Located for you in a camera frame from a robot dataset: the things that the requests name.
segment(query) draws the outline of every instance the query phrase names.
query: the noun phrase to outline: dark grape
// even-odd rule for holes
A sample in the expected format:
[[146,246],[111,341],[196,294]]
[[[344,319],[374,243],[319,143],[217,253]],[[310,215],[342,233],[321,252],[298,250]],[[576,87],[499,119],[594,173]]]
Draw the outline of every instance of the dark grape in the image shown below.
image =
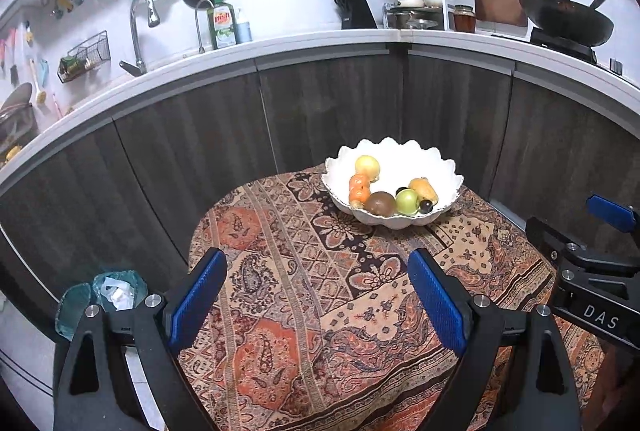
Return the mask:
[[433,211],[433,202],[431,200],[423,200],[420,202],[420,212],[423,215],[431,213]]

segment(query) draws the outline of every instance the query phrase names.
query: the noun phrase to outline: stove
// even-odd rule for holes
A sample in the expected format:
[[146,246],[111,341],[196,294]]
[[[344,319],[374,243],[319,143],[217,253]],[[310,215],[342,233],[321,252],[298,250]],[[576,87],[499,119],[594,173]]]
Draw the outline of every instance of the stove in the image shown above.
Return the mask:
[[598,63],[596,54],[591,47],[581,45],[580,43],[576,43],[575,41],[571,41],[564,37],[550,36],[538,27],[534,27],[531,31],[531,38],[529,42],[534,45],[555,50],[556,52],[567,54],[568,56],[575,57],[587,63],[591,63],[592,65]]

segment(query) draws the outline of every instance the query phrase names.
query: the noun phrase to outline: floor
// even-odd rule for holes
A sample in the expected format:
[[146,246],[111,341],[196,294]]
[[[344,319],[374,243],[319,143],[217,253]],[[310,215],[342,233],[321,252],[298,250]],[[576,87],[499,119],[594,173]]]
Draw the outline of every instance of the floor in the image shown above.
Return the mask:
[[[53,429],[54,344],[0,293],[0,374],[24,412],[40,431]],[[129,372],[148,424],[159,431],[164,421],[134,348],[125,350]]]

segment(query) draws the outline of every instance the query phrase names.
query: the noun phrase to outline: scalloped bowl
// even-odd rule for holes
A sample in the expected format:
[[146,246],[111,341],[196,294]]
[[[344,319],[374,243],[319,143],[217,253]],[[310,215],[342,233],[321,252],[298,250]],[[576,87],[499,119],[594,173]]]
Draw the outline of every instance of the scalloped bowl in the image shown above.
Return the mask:
[[[380,177],[371,184],[371,192],[386,191],[396,196],[396,189],[408,186],[418,177],[425,177],[438,195],[438,203],[426,215],[391,217],[372,215],[364,209],[353,209],[349,205],[349,179],[355,173],[355,162],[360,155],[371,155],[380,162]],[[326,173],[322,183],[329,191],[335,205],[343,213],[351,214],[366,225],[384,225],[389,229],[404,229],[409,225],[426,225],[450,209],[460,196],[463,176],[456,175],[456,163],[443,160],[438,148],[423,150],[415,140],[398,144],[385,138],[379,144],[361,140],[355,148],[342,146],[338,158],[324,162]]]

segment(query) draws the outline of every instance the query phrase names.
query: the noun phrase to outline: metal screw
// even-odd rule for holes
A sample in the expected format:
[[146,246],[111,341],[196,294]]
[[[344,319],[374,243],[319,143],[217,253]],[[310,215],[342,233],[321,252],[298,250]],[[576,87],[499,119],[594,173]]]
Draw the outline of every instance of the metal screw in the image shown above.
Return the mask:
[[162,302],[162,298],[159,294],[151,294],[145,298],[145,305],[149,308],[158,306]]
[[84,315],[86,315],[87,317],[95,317],[98,315],[98,313],[100,313],[100,307],[98,305],[89,305],[84,310]]
[[477,294],[474,296],[474,303],[480,308],[487,308],[491,305],[491,300],[484,294]]
[[547,317],[551,313],[551,308],[546,305],[537,305],[536,312],[538,312],[543,317]]

